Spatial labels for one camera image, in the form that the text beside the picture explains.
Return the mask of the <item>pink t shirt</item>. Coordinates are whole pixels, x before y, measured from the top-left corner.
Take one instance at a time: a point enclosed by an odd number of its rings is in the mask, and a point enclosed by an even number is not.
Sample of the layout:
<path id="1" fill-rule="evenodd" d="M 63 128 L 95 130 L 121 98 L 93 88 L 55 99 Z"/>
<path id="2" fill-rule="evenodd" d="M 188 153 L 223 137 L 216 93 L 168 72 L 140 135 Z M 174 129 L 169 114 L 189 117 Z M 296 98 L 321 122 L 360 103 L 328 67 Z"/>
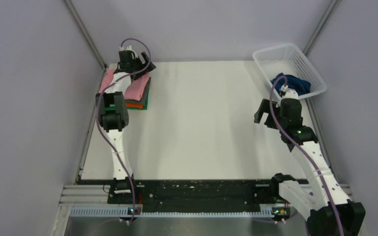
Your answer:
<path id="1" fill-rule="evenodd" d="M 102 92 L 106 87 L 113 84 L 124 72 L 114 73 L 115 69 L 108 69 L 105 77 L 102 80 L 99 92 Z M 130 76 L 127 76 L 120 81 L 116 82 L 112 87 L 107 89 L 106 93 L 122 92 L 125 99 L 140 101 L 142 99 L 145 87 L 149 81 L 150 74 L 143 75 L 142 77 L 131 81 Z"/>

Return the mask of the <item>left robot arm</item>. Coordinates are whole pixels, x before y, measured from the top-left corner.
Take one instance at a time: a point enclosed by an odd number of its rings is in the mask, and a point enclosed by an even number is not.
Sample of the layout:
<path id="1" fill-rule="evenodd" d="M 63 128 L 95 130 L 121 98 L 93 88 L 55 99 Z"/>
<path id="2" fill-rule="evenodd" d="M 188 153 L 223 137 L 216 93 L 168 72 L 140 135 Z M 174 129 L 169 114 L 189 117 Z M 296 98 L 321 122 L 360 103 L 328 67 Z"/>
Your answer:
<path id="1" fill-rule="evenodd" d="M 128 111 L 147 109 L 150 72 L 155 68 L 146 52 L 138 55 L 130 45 L 120 47 L 119 62 L 110 66 L 95 96 L 96 126 L 112 151 L 114 193 L 119 193 L 126 203 L 133 203 L 138 197 L 137 188 L 129 183 L 133 171 L 124 147 Z"/>

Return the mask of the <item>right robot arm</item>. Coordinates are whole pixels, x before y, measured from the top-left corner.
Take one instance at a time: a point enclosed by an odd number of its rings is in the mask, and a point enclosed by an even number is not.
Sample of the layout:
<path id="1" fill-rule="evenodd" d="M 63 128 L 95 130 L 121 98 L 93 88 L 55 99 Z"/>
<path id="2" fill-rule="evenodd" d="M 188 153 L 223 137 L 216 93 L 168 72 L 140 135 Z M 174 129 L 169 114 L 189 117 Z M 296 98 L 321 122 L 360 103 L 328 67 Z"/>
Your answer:
<path id="1" fill-rule="evenodd" d="M 276 203 L 288 201 L 305 219 L 311 236 L 357 236 L 366 211 L 342 189 L 321 152 L 318 138 L 311 127 L 303 124 L 302 105 L 295 91 L 288 89 L 278 102 L 262 99 L 254 122 L 264 122 L 279 131 L 281 141 L 300 165 L 310 191 L 302 188 L 291 175 L 275 174 L 269 197 Z"/>

